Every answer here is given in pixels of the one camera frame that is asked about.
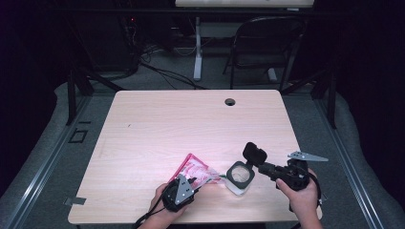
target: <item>chair backrest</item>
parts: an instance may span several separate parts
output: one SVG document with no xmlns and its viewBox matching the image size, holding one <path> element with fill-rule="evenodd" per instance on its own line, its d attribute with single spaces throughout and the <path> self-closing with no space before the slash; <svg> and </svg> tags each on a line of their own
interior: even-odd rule
<svg viewBox="0 0 405 229">
<path fill-rule="evenodd" d="M 285 51 L 292 41 L 304 32 L 305 22 L 298 17 L 256 17 L 238 28 L 234 47 L 238 43 L 248 42 L 257 46 L 266 46 L 264 50 Z"/>
</svg>

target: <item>gray carpet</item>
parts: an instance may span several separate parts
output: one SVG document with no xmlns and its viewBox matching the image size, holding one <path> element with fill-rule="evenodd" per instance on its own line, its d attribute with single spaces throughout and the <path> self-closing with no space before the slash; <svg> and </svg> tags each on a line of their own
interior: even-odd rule
<svg viewBox="0 0 405 229">
<path fill-rule="evenodd" d="M 228 89 L 229 74 L 222 75 L 226 60 L 224 50 L 213 48 L 204 49 L 202 81 L 199 85 L 209 89 Z M 179 55 L 176 53 L 154 52 L 150 56 L 150 65 L 156 68 L 170 70 L 192 78 L 194 70 L 194 53 Z M 262 73 L 257 73 L 259 80 L 266 79 Z M 114 81 L 128 90 L 173 90 L 192 89 L 180 82 L 171 80 L 170 86 L 160 75 L 144 67 L 134 75 Z M 97 137 L 109 111 L 114 92 L 98 82 L 92 82 L 96 89 L 94 96 L 88 98 L 77 95 L 81 101 L 82 113 L 77 117 L 73 126 L 68 130 L 67 121 L 67 90 L 62 85 L 56 90 L 58 104 L 49 126 L 38 141 L 31 156 L 22 168 L 20 174 L 10 186 L 8 192 L 0 199 L 1 221 L 0 228 L 12 225 L 15 228 L 75 228 L 67 221 L 70 207 L 64 205 L 66 197 L 75 197 L 80 181 L 84 175 L 87 163 L 96 145 Z M 278 85 L 239 86 L 236 89 L 276 89 Z M 359 204 L 359 196 L 347 178 L 344 162 L 339 156 L 335 139 L 330 134 L 328 124 L 323 118 L 323 101 L 313 101 L 309 96 L 311 85 L 298 92 L 283 97 L 288 116 L 303 152 L 327 157 L 329 162 L 311 162 L 311 167 L 318 175 L 325 194 L 323 205 L 324 216 L 322 223 L 325 228 L 369 228 L 367 217 Z M 372 206 L 385 228 L 403 228 L 405 214 L 397 202 L 381 187 L 373 170 L 364 160 L 358 143 L 358 135 L 352 116 L 346 102 L 340 96 L 336 104 L 336 134 L 344 143 L 350 154 L 353 166 L 370 197 Z M 82 143 L 69 143 L 73 131 L 86 132 Z M 57 148 L 60 156 L 54 159 L 55 166 L 49 171 L 45 185 L 41 187 L 37 198 L 32 201 L 32 207 L 25 214 L 16 212 L 20 200 L 35 178 L 36 171 Z M 15 218 L 21 217 L 16 224 Z M 290 228 L 294 222 L 268 223 L 267 228 Z M 130 228 L 130 225 L 86 225 L 82 228 Z"/>
</svg>

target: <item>person's right hand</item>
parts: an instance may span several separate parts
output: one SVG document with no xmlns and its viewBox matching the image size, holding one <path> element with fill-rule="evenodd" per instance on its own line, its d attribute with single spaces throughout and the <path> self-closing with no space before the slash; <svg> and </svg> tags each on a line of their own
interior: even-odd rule
<svg viewBox="0 0 405 229">
<path fill-rule="evenodd" d="M 292 211 L 297 216 L 302 228 L 322 228 L 316 213 L 318 207 L 318 191 L 315 182 L 310 178 L 307 188 L 294 191 L 281 179 L 276 180 L 279 189 L 288 197 Z"/>
</svg>

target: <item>hand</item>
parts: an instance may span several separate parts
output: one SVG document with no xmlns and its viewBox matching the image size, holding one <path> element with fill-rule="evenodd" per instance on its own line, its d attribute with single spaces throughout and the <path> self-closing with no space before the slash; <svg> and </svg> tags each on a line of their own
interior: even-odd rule
<svg viewBox="0 0 405 229">
<path fill-rule="evenodd" d="M 318 207 L 318 191 L 315 182 L 310 178 L 307 188 L 294 191 L 281 179 L 276 180 L 277 186 L 288 197 L 292 211 L 294 211 L 302 228 L 322 228 L 318 219 L 316 208 Z"/>
<path fill-rule="evenodd" d="M 156 193 L 154 198 L 151 200 L 151 206 L 149 207 L 149 211 L 155 206 L 156 202 L 161 196 L 164 188 L 167 186 L 167 183 L 162 184 L 156 189 Z M 158 210 L 164 208 L 163 202 L 160 201 L 158 206 L 155 208 L 154 212 L 158 212 Z M 180 209 L 179 212 L 170 212 L 167 209 L 163 209 L 162 211 L 150 216 L 141 226 L 140 228 L 147 229 L 164 229 L 167 228 L 174 220 L 179 218 L 187 209 L 187 206 L 184 206 Z"/>
</svg>

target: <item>table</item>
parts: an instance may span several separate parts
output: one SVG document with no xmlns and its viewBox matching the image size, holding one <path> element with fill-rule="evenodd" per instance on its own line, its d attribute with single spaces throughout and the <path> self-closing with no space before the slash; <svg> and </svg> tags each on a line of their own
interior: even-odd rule
<svg viewBox="0 0 405 229">
<path fill-rule="evenodd" d="M 176 0 L 176 7 L 179 8 L 275 8 L 275 9 L 288 9 L 293 8 L 298 10 L 300 8 L 311 8 L 314 0 Z M 231 29 L 226 30 L 224 36 L 229 36 L 229 33 L 236 33 L 240 24 L 231 25 Z M 203 24 L 200 17 L 196 18 L 196 62 L 194 65 L 194 80 L 200 81 L 202 79 L 202 43 L 201 43 L 201 28 Z M 220 25 L 219 30 L 223 31 L 223 24 Z"/>
<path fill-rule="evenodd" d="M 76 195 L 86 201 L 73 205 L 69 222 L 134 223 L 189 153 L 224 174 L 245 161 L 248 141 L 276 165 L 287 165 L 287 155 L 299 150 L 279 92 L 118 92 Z M 287 197 L 255 171 L 241 197 L 223 184 L 205 184 L 177 223 L 297 220 Z"/>
</svg>

